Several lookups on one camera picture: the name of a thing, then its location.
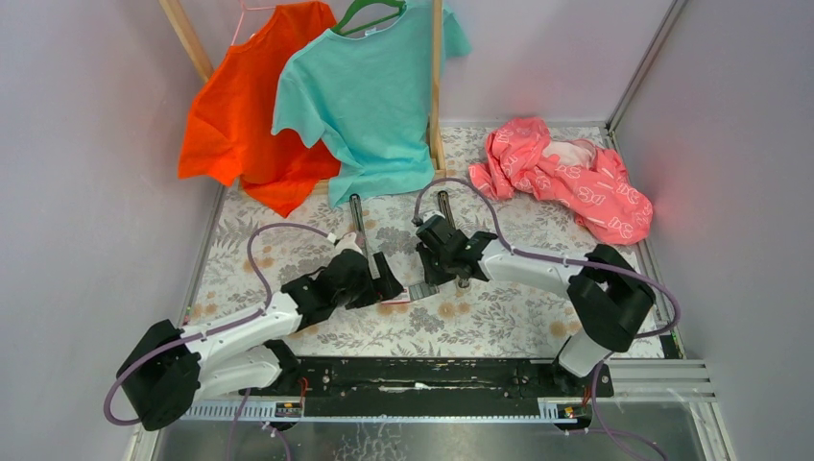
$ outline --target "clothes hanger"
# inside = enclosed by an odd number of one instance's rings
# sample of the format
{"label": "clothes hanger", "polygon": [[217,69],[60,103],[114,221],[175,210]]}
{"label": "clothes hanger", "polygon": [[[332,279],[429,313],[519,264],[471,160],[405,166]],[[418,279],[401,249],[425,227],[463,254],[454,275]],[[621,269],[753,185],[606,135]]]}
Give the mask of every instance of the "clothes hanger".
{"label": "clothes hanger", "polygon": [[[356,15],[363,8],[375,4],[382,4],[387,5],[388,7],[398,8],[398,12],[382,17],[381,19],[376,19],[375,21],[369,22],[364,26],[359,26],[347,32],[342,32],[342,28],[345,27],[348,24],[348,22],[350,22],[350,19],[354,15]],[[331,28],[331,31],[333,31],[334,34],[339,36],[349,36],[354,32],[364,31],[370,26],[375,26],[376,24],[381,24],[382,22],[388,19],[393,19],[394,17],[401,16],[405,8],[407,8],[407,2],[405,2],[404,0],[353,0],[353,3],[351,3],[350,6],[347,7],[347,12],[345,12],[345,16],[343,16],[342,20],[339,21],[337,25]]]}

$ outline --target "turquoise shirt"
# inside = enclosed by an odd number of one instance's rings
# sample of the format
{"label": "turquoise shirt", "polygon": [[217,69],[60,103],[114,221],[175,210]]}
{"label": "turquoise shirt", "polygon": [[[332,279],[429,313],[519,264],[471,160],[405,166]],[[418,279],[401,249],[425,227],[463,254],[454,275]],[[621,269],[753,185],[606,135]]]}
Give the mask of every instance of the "turquoise shirt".
{"label": "turquoise shirt", "polygon": [[[443,13],[442,62],[470,51],[461,26]],[[342,162],[328,201],[421,189],[434,168],[426,142],[432,84],[430,4],[408,4],[386,29],[359,38],[325,31],[292,56],[280,74],[272,134],[321,139]]]}

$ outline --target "shirt sleeve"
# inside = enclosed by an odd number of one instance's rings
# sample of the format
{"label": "shirt sleeve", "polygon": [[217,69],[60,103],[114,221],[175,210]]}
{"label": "shirt sleeve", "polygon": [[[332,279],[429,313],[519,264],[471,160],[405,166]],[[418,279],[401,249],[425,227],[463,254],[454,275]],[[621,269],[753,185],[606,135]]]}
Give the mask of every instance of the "shirt sleeve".
{"label": "shirt sleeve", "polygon": [[443,12],[443,51],[447,58],[466,56],[472,51],[464,29],[458,24],[458,18],[447,8]]}
{"label": "shirt sleeve", "polygon": [[324,123],[307,88],[285,70],[277,84],[272,134],[291,129],[299,134],[305,147],[313,147],[324,133]]}

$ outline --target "red and white object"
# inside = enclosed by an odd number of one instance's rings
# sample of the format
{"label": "red and white object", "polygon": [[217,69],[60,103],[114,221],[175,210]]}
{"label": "red and white object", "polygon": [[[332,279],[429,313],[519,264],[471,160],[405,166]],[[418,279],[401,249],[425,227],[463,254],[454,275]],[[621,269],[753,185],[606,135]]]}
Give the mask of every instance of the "red and white object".
{"label": "red and white object", "polygon": [[516,118],[486,140],[487,162],[469,166],[472,184],[492,200],[515,189],[572,209],[577,224],[596,238],[630,245],[650,232],[653,206],[628,182],[613,149],[586,139],[552,141],[539,118]]}

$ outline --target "floral tablecloth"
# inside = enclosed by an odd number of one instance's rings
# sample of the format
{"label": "floral tablecloth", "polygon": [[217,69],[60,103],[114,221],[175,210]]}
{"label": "floral tablecloth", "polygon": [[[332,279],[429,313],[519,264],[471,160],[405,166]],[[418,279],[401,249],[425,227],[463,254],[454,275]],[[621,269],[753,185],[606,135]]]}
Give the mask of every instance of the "floral tablecloth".
{"label": "floral tablecloth", "polygon": [[[467,166],[484,161],[484,140],[491,129],[445,128],[443,144],[449,176],[467,177]],[[597,128],[552,129],[555,139],[604,140]],[[487,208],[470,191],[451,183],[456,225],[465,233],[492,230]],[[422,280],[415,228],[410,223],[416,193],[364,200],[367,236],[375,251],[387,256],[404,286]],[[422,210],[435,207],[435,193],[425,195]],[[583,255],[596,243],[559,204],[540,203],[518,193],[495,204],[510,242],[556,254]],[[246,257],[249,236],[258,227],[284,221],[248,197],[237,186],[226,195],[212,247],[203,269],[192,324],[229,314],[264,299],[263,287]],[[348,204],[331,208],[325,196],[309,197],[288,221],[342,234],[352,229]],[[638,267],[632,248],[619,248]],[[274,289],[287,280],[325,265],[332,256],[328,242],[302,230],[267,230],[254,242],[253,254]],[[655,327],[650,316],[643,329]],[[516,283],[473,280],[466,292],[454,283],[441,293],[407,304],[376,305],[334,311],[326,322],[285,338],[298,355],[554,357],[569,334],[580,328],[571,303],[550,293]],[[663,357],[656,338],[637,340],[629,357]]]}

